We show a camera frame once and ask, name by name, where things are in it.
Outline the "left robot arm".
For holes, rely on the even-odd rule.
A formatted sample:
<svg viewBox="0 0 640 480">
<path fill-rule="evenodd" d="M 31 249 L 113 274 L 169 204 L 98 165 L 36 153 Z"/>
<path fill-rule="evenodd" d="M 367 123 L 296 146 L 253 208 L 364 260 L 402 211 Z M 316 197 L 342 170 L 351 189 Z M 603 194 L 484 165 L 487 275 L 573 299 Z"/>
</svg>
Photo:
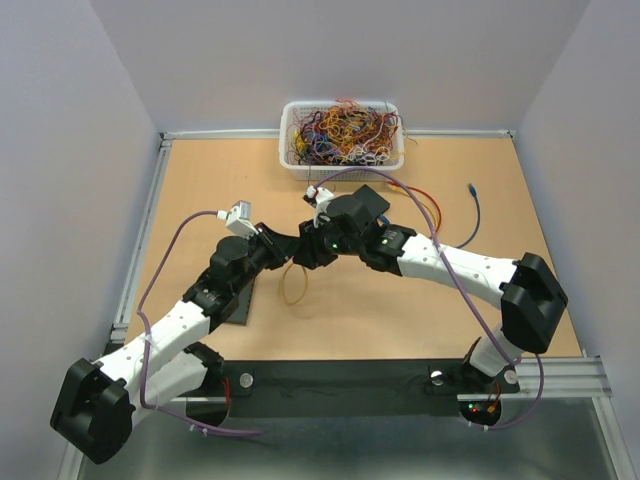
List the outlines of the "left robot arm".
<svg viewBox="0 0 640 480">
<path fill-rule="evenodd" d="M 258 224 L 248 238 L 221 239 L 208 267 L 169 312 L 120 349 L 67 370 L 51 427 L 95 464 L 110 460 L 134 428 L 134 415 L 151 409 L 150 377 L 213 332 L 239 306 L 241 292 L 265 269 L 281 267 L 300 241 Z"/>
</svg>

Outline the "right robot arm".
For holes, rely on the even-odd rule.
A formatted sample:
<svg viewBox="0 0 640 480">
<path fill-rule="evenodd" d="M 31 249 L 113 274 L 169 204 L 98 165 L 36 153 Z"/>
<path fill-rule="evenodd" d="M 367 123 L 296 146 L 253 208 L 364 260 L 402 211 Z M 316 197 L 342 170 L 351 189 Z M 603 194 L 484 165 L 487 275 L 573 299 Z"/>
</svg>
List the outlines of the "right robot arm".
<svg viewBox="0 0 640 480">
<path fill-rule="evenodd" d="M 487 328 L 460 366 L 466 387 L 482 390 L 523 354 L 548 350 L 568 297 L 542 257 L 483 256 L 410 228 L 383 224 L 379 218 L 389 204 L 379 195 L 336 197 L 311 187 L 304 199 L 314 217 L 299 227 L 296 264 L 316 269 L 341 255 L 356 256 L 374 271 L 433 281 L 457 289 L 467 303 L 479 298 L 500 311 L 500 326 Z"/>
</svg>

